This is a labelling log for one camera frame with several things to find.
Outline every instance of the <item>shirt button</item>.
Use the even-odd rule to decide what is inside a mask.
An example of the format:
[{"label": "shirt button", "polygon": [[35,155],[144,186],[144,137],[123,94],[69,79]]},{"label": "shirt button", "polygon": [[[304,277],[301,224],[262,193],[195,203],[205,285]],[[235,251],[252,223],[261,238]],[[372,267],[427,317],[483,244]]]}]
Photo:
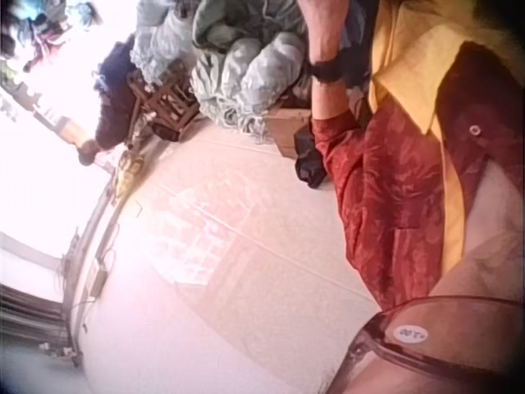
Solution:
[{"label": "shirt button", "polygon": [[470,131],[470,134],[474,135],[475,137],[477,137],[478,135],[480,135],[482,133],[482,129],[478,125],[470,126],[468,131]]}]

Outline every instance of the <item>glasses frame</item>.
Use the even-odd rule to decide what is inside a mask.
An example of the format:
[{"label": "glasses frame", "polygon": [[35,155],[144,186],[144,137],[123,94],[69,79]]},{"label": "glasses frame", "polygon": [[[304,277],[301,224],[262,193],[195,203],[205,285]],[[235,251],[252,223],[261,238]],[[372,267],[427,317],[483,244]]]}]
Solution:
[{"label": "glasses frame", "polygon": [[386,312],[380,312],[371,318],[359,331],[358,335],[350,344],[349,362],[353,368],[363,357],[373,351],[381,359],[396,364],[402,368],[410,369],[416,373],[425,373],[433,377],[447,378],[469,383],[494,383],[500,381],[504,375],[489,369],[480,369],[461,364],[454,364],[444,360],[434,359],[428,355],[422,355],[406,347],[386,342],[386,328],[390,317],[400,309],[414,307],[415,305],[435,304],[443,300],[472,300],[476,302],[487,302],[491,304],[515,306],[523,310],[518,302],[500,300],[488,297],[464,296],[464,295],[439,295],[425,297],[408,301],[398,305]]}]

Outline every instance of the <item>glasses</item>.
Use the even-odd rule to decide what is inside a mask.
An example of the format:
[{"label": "glasses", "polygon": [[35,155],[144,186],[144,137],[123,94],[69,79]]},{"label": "glasses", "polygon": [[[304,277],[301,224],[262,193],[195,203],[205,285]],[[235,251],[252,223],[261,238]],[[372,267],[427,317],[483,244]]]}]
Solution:
[{"label": "glasses", "polygon": [[355,376],[373,352],[433,378],[493,383],[504,375],[522,333],[519,303],[467,296],[412,300],[377,314],[361,329],[344,370]]}]

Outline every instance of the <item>wrist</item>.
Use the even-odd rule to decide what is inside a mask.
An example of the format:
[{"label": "wrist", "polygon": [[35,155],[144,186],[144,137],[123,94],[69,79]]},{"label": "wrist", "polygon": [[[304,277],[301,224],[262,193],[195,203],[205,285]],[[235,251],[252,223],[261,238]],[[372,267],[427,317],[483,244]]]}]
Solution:
[{"label": "wrist", "polygon": [[339,52],[340,34],[311,34],[308,37],[308,55],[312,64],[334,59]]}]

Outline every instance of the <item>red shirt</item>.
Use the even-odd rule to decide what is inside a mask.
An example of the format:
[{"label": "red shirt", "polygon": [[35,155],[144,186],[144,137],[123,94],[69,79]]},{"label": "red shirt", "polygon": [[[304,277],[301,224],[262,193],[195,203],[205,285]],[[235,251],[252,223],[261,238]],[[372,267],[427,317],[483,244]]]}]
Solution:
[{"label": "red shirt", "polygon": [[[467,43],[441,83],[436,114],[468,214],[489,159],[523,196],[523,87],[496,56]],[[469,132],[477,125],[482,132]],[[346,256],[383,309],[427,296],[441,276],[440,142],[387,98],[367,129],[351,112],[313,120],[336,185]]]}]

